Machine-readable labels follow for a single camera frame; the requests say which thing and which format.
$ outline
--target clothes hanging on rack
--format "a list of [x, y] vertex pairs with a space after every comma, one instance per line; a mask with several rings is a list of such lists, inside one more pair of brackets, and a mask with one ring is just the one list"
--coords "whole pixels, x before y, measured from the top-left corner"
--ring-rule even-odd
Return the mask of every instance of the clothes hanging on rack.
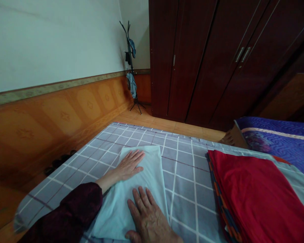
[[125, 52], [125, 61], [128, 63], [128, 65], [131, 65], [131, 57], [128, 52]]
[[127, 37], [127, 40], [129, 42], [129, 44], [131, 45], [131, 48], [132, 48], [132, 55], [133, 57], [135, 58], [135, 55], [136, 55], [136, 50], [135, 50], [135, 44], [134, 44], [134, 41], [131, 40], [130, 38]]
[[135, 83], [134, 76], [133, 76], [133, 74], [128, 73], [128, 74], [126, 74], [126, 77], [127, 77], [127, 82], [129, 83], [129, 88], [131, 90], [132, 97], [134, 99], [136, 99], [136, 97], [137, 97], [137, 95], [136, 95], [137, 86], [136, 86], [136, 83]]

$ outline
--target folded white cloth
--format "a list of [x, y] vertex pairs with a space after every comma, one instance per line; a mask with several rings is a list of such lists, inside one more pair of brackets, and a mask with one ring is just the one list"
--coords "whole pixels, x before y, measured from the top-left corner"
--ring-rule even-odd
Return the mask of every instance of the folded white cloth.
[[143, 150], [145, 157], [138, 166], [144, 170], [132, 178], [115, 184], [103, 202], [99, 211], [92, 234], [96, 238], [110, 238], [115, 240], [126, 240], [125, 234], [129, 230], [135, 230], [131, 212], [127, 206], [127, 200], [134, 197], [132, 190], [139, 186], [149, 188], [156, 203], [163, 214], [168, 218], [166, 202], [166, 191], [162, 172], [161, 154], [159, 146], [142, 146], [122, 148], [118, 163], [129, 151]]

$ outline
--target coat rack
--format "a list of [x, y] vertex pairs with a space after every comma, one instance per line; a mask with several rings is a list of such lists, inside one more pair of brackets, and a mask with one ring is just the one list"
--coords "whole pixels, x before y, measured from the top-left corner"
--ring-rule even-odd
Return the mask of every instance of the coat rack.
[[[125, 34], [126, 34], [126, 40], [127, 40], [127, 47], [128, 47], [128, 53], [129, 53], [129, 58], [130, 58], [130, 62], [131, 62], [131, 72], [132, 72], [132, 75], [134, 77], [134, 69], [133, 69], [133, 63], [132, 63], [132, 52], [131, 52], [131, 45], [129, 43], [129, 28], [131, 27], [131, 25], [129, 24], [129, 21], [127, 23], [127, 31], [124, 27], [124, 25], [122, 24], [122, 22], [120, 22], [121, 26], [123, 27], [124, 31], [125, 31]], [[139, 101], [138, 101], [138, 97], [137, 97], [137, 92], [136, 92], [136, 97], [134, 98], [134, 105], [132, 106], [132, 108], [129, 110], [131, 112], [131, 110], [133, 109], [133, 107], [135, 106], [135, 104], [137, 104], [138, 106], [138, 109], [142, 115], [142, 112], [141, 112], [141, 109], [140, 109], [140, 105], [144, 108], [145, 106], [142, 105]]]

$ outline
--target dark red sleeve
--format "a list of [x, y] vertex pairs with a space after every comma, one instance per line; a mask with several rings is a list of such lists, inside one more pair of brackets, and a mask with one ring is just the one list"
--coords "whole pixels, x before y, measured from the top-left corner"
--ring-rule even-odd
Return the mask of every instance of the dark red sleeve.
[[19, 242], [79, 242], [101, 205], [101, 188], [93, 182], [81, 184], [58, 208], [41, 217]]

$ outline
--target folded fabric stack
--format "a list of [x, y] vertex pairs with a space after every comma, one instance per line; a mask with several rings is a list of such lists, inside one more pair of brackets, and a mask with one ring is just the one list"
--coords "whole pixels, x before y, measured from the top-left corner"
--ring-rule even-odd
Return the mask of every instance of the folded fabric stack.
[[270, 160], [207, 154], [229, 242], [304, 242], [304, 205]]

